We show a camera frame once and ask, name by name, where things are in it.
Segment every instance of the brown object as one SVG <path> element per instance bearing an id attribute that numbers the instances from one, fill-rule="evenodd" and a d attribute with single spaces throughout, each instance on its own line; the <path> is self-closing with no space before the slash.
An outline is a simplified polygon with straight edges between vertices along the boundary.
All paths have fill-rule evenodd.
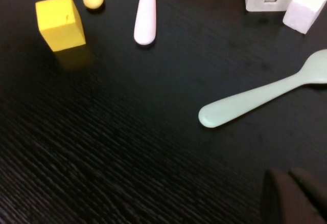
<path id="1" fill-rule="evenodd" d="M 264 224 L 326 223 L 292 177 L 277 169 L 265 174 L 261 215 Z"/>

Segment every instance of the dark object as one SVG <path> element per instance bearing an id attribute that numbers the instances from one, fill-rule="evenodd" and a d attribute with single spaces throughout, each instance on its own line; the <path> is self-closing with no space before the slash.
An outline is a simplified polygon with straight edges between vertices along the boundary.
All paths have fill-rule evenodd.
<path id="1" fill-rule="evenodd" d="M 327 223 L 327 185 L 302 169 L 292 169 L 290 175 L 277 169 L 266 172 L 261 204 L 263 223 Z"/>

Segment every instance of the yellow cube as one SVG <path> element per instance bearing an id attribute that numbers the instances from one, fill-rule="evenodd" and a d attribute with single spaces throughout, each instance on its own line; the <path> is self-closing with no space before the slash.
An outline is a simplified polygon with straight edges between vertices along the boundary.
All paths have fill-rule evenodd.
<path id="1" fill-rule="evenodd" d="M 35 4 L 39 31 L 52 51 L 84 45 L 81 17 L 73 0 L 44 0 Z"/>

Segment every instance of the wood grain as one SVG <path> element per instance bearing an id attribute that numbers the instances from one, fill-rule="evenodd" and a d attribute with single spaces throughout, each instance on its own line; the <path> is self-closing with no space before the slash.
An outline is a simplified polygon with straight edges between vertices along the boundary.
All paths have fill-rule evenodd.
<path id="1" fill-rule="evenodd" d="M 197 120 L 326 48 L 326 10 L 303 37 L 244 0 L 158 0 L 156 45 L 143 50 L 138 0 L 106 0 L 98 14 L 74 0 L 93 64 L 65 71 L 78 51 L 49 50 L 36 1 L 0 0 L 0 223 L 256 224 L 267 168 L 327 181 L 324 87 L 218 129 Z"/>

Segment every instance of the spoon bowl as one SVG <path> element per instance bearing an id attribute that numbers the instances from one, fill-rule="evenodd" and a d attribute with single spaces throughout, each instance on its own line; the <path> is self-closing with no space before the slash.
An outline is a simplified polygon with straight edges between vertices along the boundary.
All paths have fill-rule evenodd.
<path id="1" fill-rule="evenodd" d="M 303 65 L 299 74 L 307 78 L 307 84 L 327 83 L 327 50 L 312 54 Z"/>

